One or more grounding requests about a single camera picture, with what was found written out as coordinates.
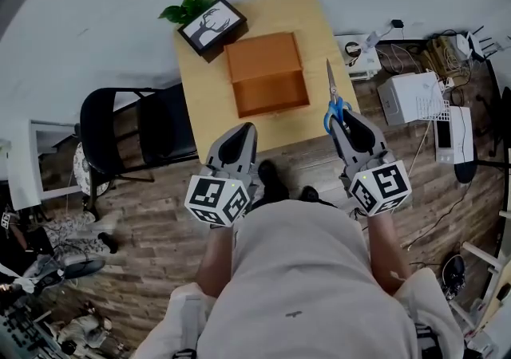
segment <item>white wall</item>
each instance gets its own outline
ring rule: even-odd
[[[87,94],[100,87],[175,80],[172,25],[157,17],[180,1],[26,0],[0,41],[0,137],[8,137],[13,117],[73,122]],[[511,0],[321,1],[335,32],[371,31],[401,18],[407,37],[475,29],[511,6]]]

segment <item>blue scissors handle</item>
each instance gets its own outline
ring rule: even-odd
[[[338,101],[328,102],[328,110],[323,119],[323,126],[329,135],[330,132],[330,119],[334,116],[339,122],[343,122],[343,108],[346,106],[351,111],[351,105],[349,102],[345,102],[341,97],[338,98]]]

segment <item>white shirt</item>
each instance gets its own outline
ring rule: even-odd
[[[190,347],[193,333],[200,359],[420,358],[414,323],[432,328],[445,359],[463,357],[433,271],[417,271],[391,297],[371,273],[359,223],[333,207],[287,200],[244,218],[232,280],[218,300],[197,284],[175,290],[135,358],[169,359]]]

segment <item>picture frame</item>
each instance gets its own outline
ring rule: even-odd
[[[207,62],[211,62],[231,44],[247,33],[247,18],[227,0],[215,0],[177,32]]]

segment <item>wooden table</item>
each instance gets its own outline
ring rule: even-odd
[[[248,20],[249,30],[243,38],[283,31],[295,33],[311,104],[240,119],[225,53],[208,64],[175,32],[184,95],[202,162],[218,137],[243,122],[257,127],[258,152],[326,135],[323,117],[330,100],[327,58],[339,95],[358,111],[353,85],[319,0],[246,0],[235,7]]]

